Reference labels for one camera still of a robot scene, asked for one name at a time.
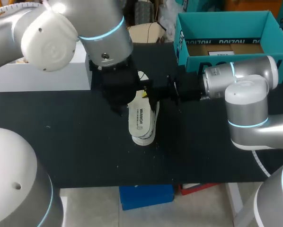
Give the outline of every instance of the open box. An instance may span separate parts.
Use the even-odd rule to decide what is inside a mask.
[[[181,13],[174,49],[178,65],[198,74],[213,65],[270,55],[283,81],[283,31],[270,11]]]

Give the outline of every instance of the white box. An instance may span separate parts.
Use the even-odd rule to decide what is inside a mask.
[[[0,67],[0,92],[90,90],[91,79],[88,56],[78,42],[71,62],[58,71],[41,71],[29,63]]]

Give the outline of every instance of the shoe label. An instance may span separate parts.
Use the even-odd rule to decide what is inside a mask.
[[[142,114],[143,114],[143,109],[137,109],[137,115],[136,115],[137,130],[142,130]]]

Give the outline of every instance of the robotic arm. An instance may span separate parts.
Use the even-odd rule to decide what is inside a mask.
[[[50,0],[9,5],[0,12],[14,8],[22,9],[0,16],[0,67],[24,56],[40,70],[59,70],[71,61],[80,39],[110,105],[125,105],[143,89],[118,1]]]

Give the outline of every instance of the metal screw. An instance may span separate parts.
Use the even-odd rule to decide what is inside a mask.
[[[104,53],[104,54],[102,54],[102,58],[107,60],[107,59],[109,59],[109,55],[107,53]]]

